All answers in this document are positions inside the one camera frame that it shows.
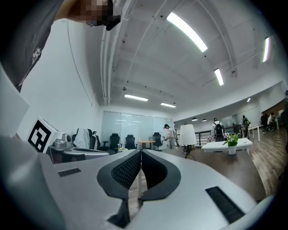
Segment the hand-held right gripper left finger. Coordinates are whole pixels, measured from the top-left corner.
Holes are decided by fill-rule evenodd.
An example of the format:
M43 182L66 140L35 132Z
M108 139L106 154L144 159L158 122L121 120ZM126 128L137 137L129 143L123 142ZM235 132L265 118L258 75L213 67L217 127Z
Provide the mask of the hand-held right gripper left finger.
M141 170L141 150L135 150L128 155L103 166L97 181L104 192L113 198L121 199L117 214L108 218L108 222L125 228L130 223L128 208L128 191Z

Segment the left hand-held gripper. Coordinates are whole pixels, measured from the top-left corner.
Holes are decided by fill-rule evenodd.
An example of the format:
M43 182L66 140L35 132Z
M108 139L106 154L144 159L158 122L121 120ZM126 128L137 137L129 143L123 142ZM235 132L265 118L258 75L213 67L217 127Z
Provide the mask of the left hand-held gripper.
M54 164L96 159L109 155L105 151L74 146L69 134L60 132L41 117L35 120L27 142L38 152L47 154Z

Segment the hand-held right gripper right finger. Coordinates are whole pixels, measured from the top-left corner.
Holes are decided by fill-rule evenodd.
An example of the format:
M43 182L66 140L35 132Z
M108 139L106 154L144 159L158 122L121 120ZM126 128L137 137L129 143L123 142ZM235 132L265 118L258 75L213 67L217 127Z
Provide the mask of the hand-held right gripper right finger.
M141 195L143 201L165 199L179 185L180 170L171 162L142 150L141 169L146 178L147 190Z

